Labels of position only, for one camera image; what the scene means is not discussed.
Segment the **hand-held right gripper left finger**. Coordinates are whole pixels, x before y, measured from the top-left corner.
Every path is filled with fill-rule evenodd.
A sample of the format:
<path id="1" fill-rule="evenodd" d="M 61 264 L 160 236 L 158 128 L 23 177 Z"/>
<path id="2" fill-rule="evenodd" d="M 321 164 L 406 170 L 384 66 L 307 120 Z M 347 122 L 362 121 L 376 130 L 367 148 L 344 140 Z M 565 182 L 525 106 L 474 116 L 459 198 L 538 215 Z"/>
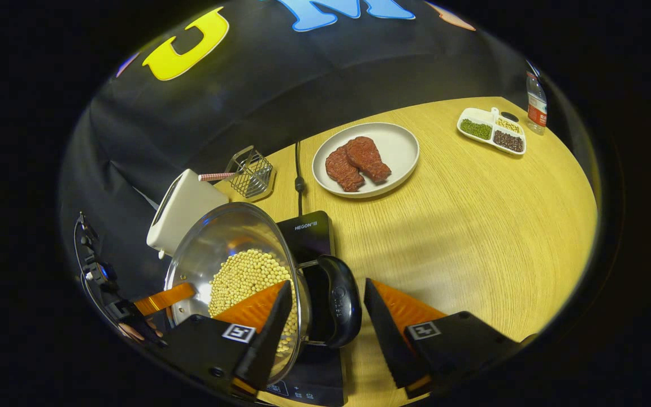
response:
<path id="1" fill-rule="evenodd" d="M 256 399 L 268 387 L 291 286 L 285 280 L 238 303 L 227 321 L 192 315 L 164 335 L 159 360 L 209 391 Z"/>

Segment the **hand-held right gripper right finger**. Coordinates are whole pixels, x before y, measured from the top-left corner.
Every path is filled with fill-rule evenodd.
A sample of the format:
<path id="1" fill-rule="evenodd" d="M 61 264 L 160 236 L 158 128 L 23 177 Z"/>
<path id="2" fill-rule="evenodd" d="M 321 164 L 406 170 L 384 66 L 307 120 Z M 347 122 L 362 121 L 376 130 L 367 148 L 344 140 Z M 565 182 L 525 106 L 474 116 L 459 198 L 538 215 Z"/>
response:
<path id="1" fill-rule="evenodd" d="M 460 387 L 521 350 L 475 314 L 445 314 L 371 278 L 364 304 L 388 371 L 408 399 Z"/>

